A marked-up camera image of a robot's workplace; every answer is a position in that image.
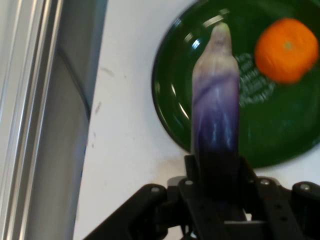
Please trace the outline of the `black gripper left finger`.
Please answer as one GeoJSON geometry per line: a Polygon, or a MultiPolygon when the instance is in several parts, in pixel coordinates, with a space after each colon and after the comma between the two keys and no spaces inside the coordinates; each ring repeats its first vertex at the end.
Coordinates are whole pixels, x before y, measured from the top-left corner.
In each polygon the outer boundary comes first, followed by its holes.
{"type": "Polygon", "coordinates": [[[225,240],[227,231],[214,202],[198,185],[193,155],[184,157],[186,176],[173,177],[168,186],[146,184],[86,236],[87,240],[163,240],[179,226],[183,239],[225,240]]]}

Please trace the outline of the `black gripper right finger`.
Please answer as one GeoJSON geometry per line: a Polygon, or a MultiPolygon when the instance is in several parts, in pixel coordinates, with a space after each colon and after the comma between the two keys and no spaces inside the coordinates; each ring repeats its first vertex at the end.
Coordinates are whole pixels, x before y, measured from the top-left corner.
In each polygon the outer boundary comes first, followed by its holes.
{"type": "Polygon", "coordinates": [[[320,186],[310,181],[283,187],[271,177],[257,176],[240,157],[239,195],[253,220],[266,224],[271,240],[320,238],[320,186]]]}

